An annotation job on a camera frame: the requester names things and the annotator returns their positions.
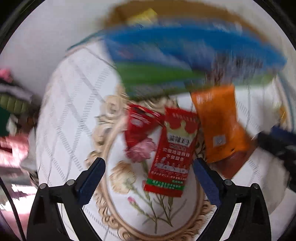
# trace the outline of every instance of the blue gripper pad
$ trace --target blue gripper pad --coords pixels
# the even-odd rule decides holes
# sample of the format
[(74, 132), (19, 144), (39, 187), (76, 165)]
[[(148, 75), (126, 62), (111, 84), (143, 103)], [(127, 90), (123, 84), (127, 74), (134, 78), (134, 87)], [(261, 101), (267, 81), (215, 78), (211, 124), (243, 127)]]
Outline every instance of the blue gripper pad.
[(78, 197), (78, 204), (82, 207), (91, 200), (101, 178), (106, 170), (106, 164), (103, 158), (97, 158), (92, 165), (83, 171), (76, 179), (75, 191)]
[(193, 161), (193, 171), (198, 178), (198, 181), (200, 182), (202, 188), (204, 189), (210, 203), (212, 205), (216, 205), (217, 208), (219, 208), (221, 205), (221, 201), (219, 198), (219, 189), (209, 174), (209, 172), (211, 172), (212, 170), (207, 166), (202, 158), (196, 158)]
[(270, 130), (270, 135), (274, 138), (285, 142), (288, 145), (296, 145), (296, 134), (274, 126)]

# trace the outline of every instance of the red spicy strip package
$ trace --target red spicy strip package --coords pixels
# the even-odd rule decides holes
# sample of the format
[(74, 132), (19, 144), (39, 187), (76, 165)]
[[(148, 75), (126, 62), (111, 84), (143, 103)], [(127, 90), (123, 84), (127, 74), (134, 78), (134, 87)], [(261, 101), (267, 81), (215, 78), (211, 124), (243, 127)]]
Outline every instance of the red spicy strip package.
[(131, 104), (128, 111), (126, 139), (126, 156), (133, 162), (142, 162), (151, 158), (156, 145), (148, 134), (159, 124), (163, 124), (164, 115), (143, 106)]
[(182, 195), (198, 128), (196, 113), (166, 107), (164, 127), (145, 191), (171, 197)]

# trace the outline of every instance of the snack packaging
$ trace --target snack packaging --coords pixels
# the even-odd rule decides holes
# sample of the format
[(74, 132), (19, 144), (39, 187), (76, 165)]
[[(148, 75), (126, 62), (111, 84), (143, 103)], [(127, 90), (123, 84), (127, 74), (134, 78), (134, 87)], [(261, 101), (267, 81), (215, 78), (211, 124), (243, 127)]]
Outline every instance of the snack packaging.
[(251, 138), (249, 138), (249, 141), (250, 149), (248, 151), (235, 152), (231, 156), (215, 162), (216, 169), (225, 178), (232, 179), (256, 149), (256, 146), (252, 144)]
[(150, 153), (156, 151), (156, 145), (148, 134), (163, 122), (162, 114), (140, 105), (129, 105), (127, 130), (124, 131), (126, 156), (133, 162), (149, 159)]
[(159, 19), (106, 31), (104, 43), (132, 100), (216, 85), (263, 85), (286, 59), (236, 24)]
[(208, 163), (250, 149), (249, 137), (237, 122), (233, 85), (195, 92), (191, 99), (203, 129)]
[(165, 122), (144, 190), (171, 197), (183, 193), (194, 153), (197, 114), (165, 108)]
[(130, 24), (131, 20), (139, 19), (139, 17), (142, 17), (141, 22), (137, 21), (137, 23), (142, 23), (145, 19), (147, 22), (155, 22), (157, 18), (176, 18), (176, 16), (178, 18), (192, 18), (196, 20), (220, 19), (234, 23), (239, 28), (246, 29), (263, 41), (266, 41), (266, 37), (262, 32), (259, 32), (248, 21), (235, 14), (235, 12), (229, 12), (226, 8), (218, 8), (214, 5), (197, 1), (142, 0), (123, 2), (115, 6), (104, 23), (106, 28), (114, 28), (117, 25)]

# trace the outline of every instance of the crown logo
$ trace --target crown logo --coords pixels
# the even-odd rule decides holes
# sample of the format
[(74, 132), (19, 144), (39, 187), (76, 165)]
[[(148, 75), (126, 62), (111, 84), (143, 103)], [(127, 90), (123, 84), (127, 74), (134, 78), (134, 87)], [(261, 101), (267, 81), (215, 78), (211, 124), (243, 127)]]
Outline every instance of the crown logo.
[(171, 129), (170, 123), (167, 121), (165, 121), (164, 125), (167, 129), (168, 142), (171, 143), (176, 143), (188, 147), (197, 134), (197, 130), (195, 130), (195, 132), (191, 134), (185, 130), (186, 121), (184, 120), (181, 121), (181, 127), (178, 129)]

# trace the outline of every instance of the gold ornate border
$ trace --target gold ornate border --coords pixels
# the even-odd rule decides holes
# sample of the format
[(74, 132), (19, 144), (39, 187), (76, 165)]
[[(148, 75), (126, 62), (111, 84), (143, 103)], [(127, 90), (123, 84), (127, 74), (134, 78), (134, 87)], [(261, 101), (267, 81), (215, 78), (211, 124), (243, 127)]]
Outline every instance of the gold ornate border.
[[(114, 139), (118, 133), (123, 131), (126, 127), (126, 108), (129, 102), (120, 86), (117, 87), (115, 95), (106, 97), (105, 102), (101, 105), (102, 115), (97, 117), (98, 123), (92, 135), (96, 150), (91, 152), (88, 159), (85, 160), (87, 167), (89, 167), (97, 157), (102, 157), (107, 160)], [(171, 99), (169, 97), (141, 101), (138, 102), (138, 104), (161, 113), (164, 113), (165, 106), (177, 107), (176, 99)], [(202, 136), (199, 136), (198, 140), (199, 143), (197, 144), (196, 154), (198, 156), (203, 156), (204, 145)], [(129, 226), (117, 214), (112, 200), (109, 197), (106, 178), (107, 177), (104, 175), (94, 193), (94, 198), (99, 214), (102, 216), (102, 222), (110, 228), (117, 230), (119, 238), (123, 240), (133, 238), (137, 241), (191, 241), (192, 237), (198, 233), (198, 230), (204, 223), (205, 215), (212, 209), (212, 205), (210, 205), (209, 201), (204, 200), (204, 191), (199, 184), (197, 186), (197, 192), (199, 193), (200, 200), (196, 206), (196, 212), (183, 227), (164, 236), (146, 235)]]

